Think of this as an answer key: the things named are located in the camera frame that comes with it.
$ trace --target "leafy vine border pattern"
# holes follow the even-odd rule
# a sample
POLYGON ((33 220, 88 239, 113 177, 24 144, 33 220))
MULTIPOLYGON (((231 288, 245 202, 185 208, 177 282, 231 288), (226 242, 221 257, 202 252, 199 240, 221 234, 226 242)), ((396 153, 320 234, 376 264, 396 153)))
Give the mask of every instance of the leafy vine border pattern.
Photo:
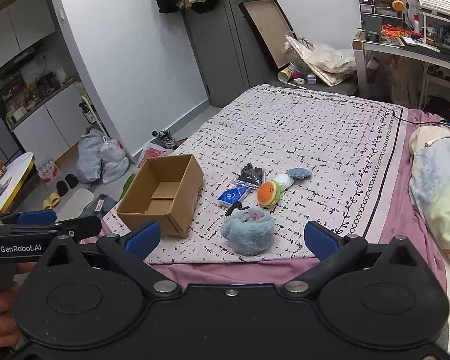
MULTIPOLYGON (((386 116, 387 116, 387 112, 385 114, 383 114, 383 116, 382 116, 382 120, 380 121, 379 133, 377 135, 377 138, 373 140, 372 150, 367 156, 366 164, 362 169, 360 169, 358 171, 359 179, 355 181, 356 190, 355 190, 354 195, 352 197, 350 197, 350 200, 347 200, 347 202, 345 204, 346 210, 342 212, 342 215, 343 215, 342 223, 338 228, 332 229, 332 231, 336 234, 343 233, 343 231, 345 229, 347 229, 348 226, 350 225, 350 223, 346 222, 346 220, 350 218, 349 214, 350 214, 350 209, 352 207, 352 204, 357 203, 357 201, 358 201, 357 198, 359 198, 363 194, 363 189, 361 189, 363 187, 362 179, 363 179, 363 176, 366 173, 368 173, 368 171, 370 169, 372 169, 371 168, 372 157, 378 153, 377 144, 380 142, 380 138, 382 138, 382 129, 385 126, 386 116)), ((378 158, 377 163, 375 164, 375 169, 373 170, 373 175, 370 180, 370 183, 368 184, 367 191, 365 192, 365 196, 363 197, 363 200, 362 200, 362 203, 358 210, 358 213, 355 217, 355 220, 353 221, 351 229, 349 230, 350 233, 355 233, 356 227, 359 224, 360 218, 362 217, 363 211, 365 210, 365 207, 367 205, 368 198, 370 197, 371 191, 373 189, 373 185, 375 184, 375 180, 377 179, 378 169, 380 168, 383 157, 385 156, 385 152, 387 151, 387 146, 388 146, 388 142, 390 140, 390 134, 392 132, 393 123, 394 123, 394 118, 390 118, 390 123, 388 126, 387 135, 385 137, 385 142, 383 144, 382 152, 380 153, 380 157, 378 158)))

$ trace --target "blue gripper pad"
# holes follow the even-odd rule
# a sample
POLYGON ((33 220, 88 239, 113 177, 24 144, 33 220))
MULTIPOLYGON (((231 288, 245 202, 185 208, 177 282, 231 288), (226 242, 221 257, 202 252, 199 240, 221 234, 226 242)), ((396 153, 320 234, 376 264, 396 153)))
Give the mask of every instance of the blue gripper pad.
POLYGON ((55 223, 56 213, 53 210, 22 212, 17 218, 17 225, 50 225, 55 223))
POLYGON ((320 261, 336 253, 340 249, 337 239, 334 235, 317 222, 308 222, 304 230, 305 245, 320 261))
POLYGON ((124 249, 144 260, 160 242, 160 224, 153 222, 137 231, 126 242, 124 249))

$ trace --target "gray door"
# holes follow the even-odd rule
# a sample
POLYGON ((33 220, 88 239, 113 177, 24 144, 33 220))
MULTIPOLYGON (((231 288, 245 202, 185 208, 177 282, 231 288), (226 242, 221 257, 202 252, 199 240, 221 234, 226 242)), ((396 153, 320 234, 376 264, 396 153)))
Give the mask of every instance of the gray door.
POLYGON ((183 14, 210 103, 216 107, 265 82, 262 56, 238 6, 243 1, 219 0, 211 12, 183 14))

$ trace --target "blue fluffy plush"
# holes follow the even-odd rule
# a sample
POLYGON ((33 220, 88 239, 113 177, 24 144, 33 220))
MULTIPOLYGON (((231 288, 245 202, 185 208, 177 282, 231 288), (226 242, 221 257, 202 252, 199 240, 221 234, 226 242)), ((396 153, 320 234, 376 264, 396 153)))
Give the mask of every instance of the blue fluffy plush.
POLYGON ((220 228, 237 254, 252 256, 268 249, 274 241, 275 220, 260 208, 234 210, 220 228))

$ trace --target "black cable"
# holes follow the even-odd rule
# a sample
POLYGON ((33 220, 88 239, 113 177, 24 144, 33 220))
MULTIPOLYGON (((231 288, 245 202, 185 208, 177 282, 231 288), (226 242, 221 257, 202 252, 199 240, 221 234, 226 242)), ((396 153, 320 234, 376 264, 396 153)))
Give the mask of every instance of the black cable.
POLYGON ((442 119, 439 122, 422 122, 422 123, 417 123, 417 122, 412 122, 410 120, 406 120, 406 119, 402 119, 401 117, 398 117, 397 115, 395 115, 395 111, 393 111, 393 114, 394 114, 394 117, 396 119, 398 119, 398 121, 400 121, 400 122, 407 122, 407 123, 416 124, 416 125, 431 124, 431 125, 439 126, 439 125, 443 124, 444 121, 446 121, 445 119, 442 119))
POLYGON ((410 8, 410 5, 408 4, 408 0, 405 0, 405 1, 406 1, 406 18, 408 19, 408 22, 412 25, 412 28, 414 28, 414 25, 413 25, 412 21, 410 20, 409 15, 408 15, 408 9, 410 8))

